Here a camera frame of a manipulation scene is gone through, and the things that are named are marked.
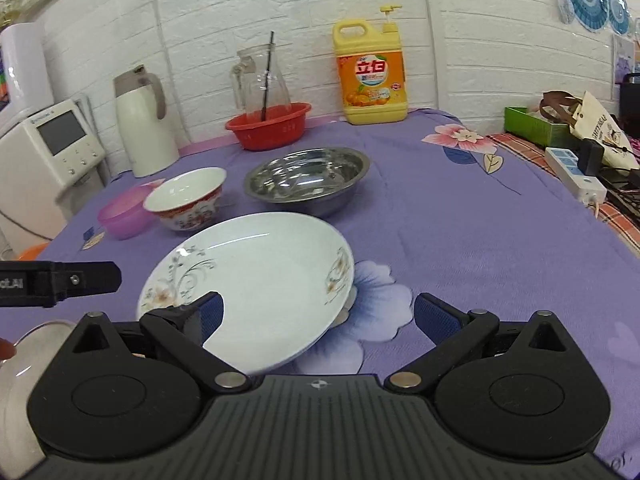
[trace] yellow jug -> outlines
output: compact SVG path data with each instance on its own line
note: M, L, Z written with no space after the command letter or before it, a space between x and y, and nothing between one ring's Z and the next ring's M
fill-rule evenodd
M334 25L334 50L342 85L344 114L351 124L393 123L407 114L404 60L398 25L386 15L382 32L366 20L342 20ZM363 34L347 36L346 28L361 27Z

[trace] black straw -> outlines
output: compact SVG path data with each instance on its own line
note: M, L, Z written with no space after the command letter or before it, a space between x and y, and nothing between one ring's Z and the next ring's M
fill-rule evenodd
M267 56L267 72L264 74L264 100L262 101L262 120L267 120L267 95L269 94L269 72L271 72L271 53L273 51L273 37L275 32L271 31L269 40L269 54Z

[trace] white thermos jug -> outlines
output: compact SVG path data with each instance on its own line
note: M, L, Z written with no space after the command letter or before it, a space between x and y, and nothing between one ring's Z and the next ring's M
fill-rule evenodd
M116 117L124 149L135 176L147 176L178 160L166 114L164 91L158 77L140 65L113 80Z

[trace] screw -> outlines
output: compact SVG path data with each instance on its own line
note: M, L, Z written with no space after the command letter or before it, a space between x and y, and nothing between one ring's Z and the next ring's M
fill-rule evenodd
M222 372L216 375L215 381L223 388L237 388L246 382L246 377L239 372Z
M389 381L398 388L413 388L422 382L422 378L413 372L397 372L389 377Z

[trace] glass pitcher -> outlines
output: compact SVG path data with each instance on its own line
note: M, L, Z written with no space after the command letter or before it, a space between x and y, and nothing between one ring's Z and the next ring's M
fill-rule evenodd
M231 69L231 83L236 96L236 106L247 115L247 122L261 121L262 107L265 104L265 120L290 114L291 100L278 67L275 45L267 43L239 50L238 57L240 63Z

